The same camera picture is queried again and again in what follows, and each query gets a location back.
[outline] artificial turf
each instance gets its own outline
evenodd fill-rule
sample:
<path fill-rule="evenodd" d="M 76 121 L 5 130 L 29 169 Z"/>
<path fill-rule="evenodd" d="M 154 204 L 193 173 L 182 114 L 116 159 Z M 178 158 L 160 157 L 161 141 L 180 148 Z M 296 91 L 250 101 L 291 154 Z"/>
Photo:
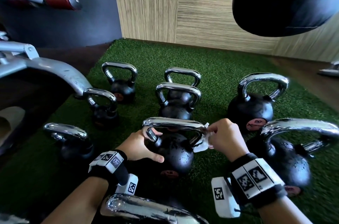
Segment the artificial turf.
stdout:
<path fill-rule="evenodd" d="M 136 99 L 131 105 L 119 105 L 120 126 L 110 131 L 99 131 L 91 123 L 91 110 L 86 101 L 72 96 L 50 117 L 48 122 L 65 123 L 86 130 L 98 152 L 119 145 L 131 132 L 140 129 L 142 121 L 157 116 L 159 105 L 155 87 L 164 82 L 168 67 L 195 69 L 202 76 L 199 89 L 202 99 L 193 118 L 202 123 L 213 123 L 225 117 L 228 103 L 236 95 L 239 80 L 253 72 L 284 73 L 264 56 L 241 52 L 163 45 L 127 39 L 117 40 L 87 76 L 94 87 L 109 89 L 101 71 L 105 61 L 133 64 L 138 69 Z M 112 70 L 118 77 L 127 71 Z M 173 75 L 175 82 L 192 82 L 189 77 Z M 269 93 L 274 84 L 255 82 L 249 91 Z M 339 123 L 339 115 L 291 80 L 289 88 L 274 106 L 275 119 L 283 117 L 319 119 Z M 304 143 L 314 137 L 305 133 L 286 134 L 291 142 Z M 320 152 L 310 160 L 312 185 L 302 196 L 294 198 L 297 206 L 314 223 L 339 222 L 339 153 L 338 147 Z M 36 200 L 47 204 L 60 203 L 85 178 L 87 166 L 62 163 L 52 138 L 42 130 L 32 136 L 0 171 L 0 211 L 22 216 Z M 260 219 L 242 214 L 238 219 L 225 220 L 217 216 L 211 179 L 225 175 L 227 159 L 222 154 L 207 150 L 196 153 L 193 169 L 184 178 L 168 181 L 152 175 L 148 162 L 130 162 L 130 169 L 138 175 L 136 195 L 161 198 L 171 195 L 182 205 L 206 218 L 210 223 L 260 223 Z"/>

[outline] kettlebell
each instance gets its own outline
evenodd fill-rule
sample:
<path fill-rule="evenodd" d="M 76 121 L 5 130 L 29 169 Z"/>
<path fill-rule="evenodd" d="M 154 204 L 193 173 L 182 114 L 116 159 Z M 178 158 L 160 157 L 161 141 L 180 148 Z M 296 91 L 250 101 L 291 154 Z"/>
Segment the kettlebell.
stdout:
<path fill-rule="evenodd" d="M 193 87 L 197 87 L 201 81 L 201 75 L 196 70 L 184 69 L 182 67 L 170 67 L 165 71 L 166 82 L 173 83 L 172 78 L 171 78 L 171 73 L 178 73 L 178 74 L 193 76 L 194 82 L 191 85 Z M 173 99 L 181 99 L 183 103 L 186 104 L 192 100 L 192 94 L 181 92 L 181 91 L 170 90 L 167 93 L 167 100 L 169 101 Z"/>
<path fill-rule="evenodd" d="M 132 73 L 132 76 L 128 80 L 115 79 L 111 72 L 108 70 L 108 67 L 127 69 Z M 131 102 L 133 102 L 135 97 L 135 80 L 138 76 L 137 69 L 129 63 L 114 62 L 106 62 L 101 66 L 101 68 L 105 76 L 107 77 L 109 84 L 111 85 L 111 92 L 117 98 L 118 103 L 130 104 Z"/>
<path fill-rule="evenodd" d="M 183 102 L 181 99 L 166 100 L 163 95 L 164 89 L 189 93 L 193 95 L 193 98 L 187 103 Z M 192 111 L 197 102 L 201 99 L 201 92 L 198 88 L 171 82 L 160 83 L 156 86 L 155 92 L 160 105 L 159 117 L 165 118 L 191 119 Z"/>
<path fill-rule="evenodd" d="M 288 131 L 313 131 L 317 140 L 293 145 L 277 136 Z M 307 160 L 313 153 L 330 148 L 339 141 L 339 127 L 313 119 L 278 119 L 264 125 L 258 135 L 246 142 L 250 152 L 265 159 L 285 182 L 290 196 L 303 191 L 311 183 L 311 171 Z"/>
<path fill-rule="evenodd" d="M 93 111 L 92 121 L 99 129 L 114 128 L 119 124 L 119 115 L 117 113 L 117 99 L 111 92 L 98 88 L 87 88 L 83 92 Z M 107 98 L 109 106 L 97 104 L 92 95 Z"/>
<path fill-rule="evenodd" d="M 247 86 L 254 81 L 272 81 L 278 84 L 270 95 L 247 93 Z M 245 76 L 238 85 L 238 95 L 227 109 L 227 118 L 239 126 L 242 134 L 259 130 L 273 119 L 273 102 L 288 87 L 289 80 L 273 73 L 253 73 Z"/>
<path fill-rule="evenodd" d="M 71 125 L 48 123 L 43 130 L 53 137 L 60 146 L 62 160 L 83 161 L 94 153 L 94 146 L 86 131 Z"/>
<path fill-rule="evenodd" d="M 188 140 L 179 133 L 168 133 L 157 136 L 152 128 L 171 128 L 186 131 L 194 131 L 197 135 Z M 170 119 L 163 117 L 151 117 L 142 123 L 142 132 L 151 143 L 148 148 L 165 158 L 163 163 L 154 163 L 159 174 L 167 178 L 178 178 L 190 172 L 193 162 L 193 148 L 204 134 L 206 127 L 200 122 L 185 119 Z"/>

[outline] dark gray wall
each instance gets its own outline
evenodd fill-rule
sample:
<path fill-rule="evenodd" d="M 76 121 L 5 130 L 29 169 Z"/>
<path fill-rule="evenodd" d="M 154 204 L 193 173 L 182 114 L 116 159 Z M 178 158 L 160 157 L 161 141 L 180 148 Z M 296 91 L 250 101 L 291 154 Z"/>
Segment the dark gray wall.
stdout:
<path fill-rule="evenodd" d="M 0 3 L 0 17 L 14 41 L 35 47 L 74 48 L 121 38 L 116 0 L 80 0 L 81 11 L 33 8 Z"/>

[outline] wooden wall panel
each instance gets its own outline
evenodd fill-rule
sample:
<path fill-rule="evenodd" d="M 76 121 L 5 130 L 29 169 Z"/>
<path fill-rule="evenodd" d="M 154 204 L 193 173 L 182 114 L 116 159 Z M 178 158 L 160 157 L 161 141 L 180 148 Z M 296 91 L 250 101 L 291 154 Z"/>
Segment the wooden wall panel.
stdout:
<path fill-rule="evenodd" d="M 175 43 L 178 0 L 117 0 L 122 36 Z"/>
<path fill-rule="evenodd" d="M 271 54 L 278 40 L 242 30 L 232 0 L 179 0 L 177 43 Z"/>
<path fill-rule="evenodd" d="M 317 29 L 282 37 L 272 55 L 326 62 L 339 60 L 339 14 Z"/>

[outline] chrome kettlebell handle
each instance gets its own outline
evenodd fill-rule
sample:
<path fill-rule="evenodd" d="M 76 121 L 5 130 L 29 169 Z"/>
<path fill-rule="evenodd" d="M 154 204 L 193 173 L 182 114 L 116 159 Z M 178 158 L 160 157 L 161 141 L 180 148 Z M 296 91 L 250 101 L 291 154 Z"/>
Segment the chrome kettlebell handle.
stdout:
<path fill-rule="evenodd" d="M 176 128 L 180 130 L 194 131 L 197 135 L 189 141 L 190 145 L 195 145 L 201 136 L 206 135 L 207 133 L 207 128 L 202 123 L 195 120 L 151 117 L 142 122 L 142 133 L 152 142 L 156 142 L 158 140 L 158 136 L 155 135 L 152 128 Z"/>
<path fill-rule="evenodd" d="M 199 85 L 200 81 L 201 81 L 201 75 L 196 70 L 185 69 L 185 68 L 182 68 L 182 67 L 169 67 L 165 71 L 166 82 L 173 83 L 172 78 L 171 78 L 171 73 L 178 73 L 178 74 L 193 76 L 194 82 L 191 85 L 193 87 L 197 87 Z"/>
<path fill-rule="evenodd" d="M 106 197 L 101 204 L 100 214 L 131 221 L 152 219 L 166 223 L 209 224 L 204 218 L 186 210 L 122 193 Z"/>
<path fill-rule="evenodd" d="M 163 90 L 175 90 L 180 92 L 186 92 L 194 95 L 194 99 L 189 103 L 189 107 L 193 110 L 197 102 L 201 99 L 201 92 L 198 88 L 189 85 L 171 83 L 171 82 L 163 82 L 156 86 L 155 88 L 155 95 L 158 98 L 160 105 L 165 105 L 168 102 L 163 94 Z"/>
<path fill-rule="evenodd" d="M 137 71 L 136 67 L 134 67 L 132 64 L 115 63 L 115 62 L 110 62 L 110 61 L 102 64 L 101 68 L 102 68 L 102 71 L 104 72 L 105 76 L 109 79 L 114 79 L 113 75 L 108 70 L 108 67 L 116 67 L 116 68 L 119 68 L 119 69 L 129 70 L 132 73 L 132 76 L 129 78 L 129 82 L 135 83 L 135 80 L 137 79 L 137 76 L 138 76 L 138 71 Z"/>
<path fill-rule="evenodd" d="M 61 124 L 61 123 L 47 123 L 44 125 L 43 130 L 50 135 L 57 141 L 65 142 L 67 139 L 65 135 L 73 136 L 77 139 L 82 141 L 88 140 L 87 132 L 82 130 L 81 128 Z"/>
<path fill-rule="evenodd" d="M 88 102 L 91 106 L 98 105 L 93 99 L 92 95 L 107 98 L 109 100 L 108 110 L 110 112 L 115 112 L 118 107 L 117 98 L 111 92 L 107 90 L 98 89 L 98 88 L 87 88 L 83 92 L 83 96 L 87 97 Z"/>
<path fill-rule="evenodd" d="M 261 128 L 260 136 L 270 147 L 271 138 L 288 131 L 313 131 L 320 134 L 317 140 L 302 144 L 309 154 L 335 145 L 339 141 L 339 127 L 325 121 L 315 119 L 277 119 L 270 121 Z"/>
<path fill-rule="evenodd" d="M 247 86 L 255 81 L 272 81 L 278 84 L 277 89 L 269 95 L 271 99 L 280 96 L 289 86 L 288 78 L 282 75 L 274 73 L 252 73 L 243 77 L 243 79 L 239 82 L 238 94 L 241 95 L 244 99 L 247 98 Z"/>

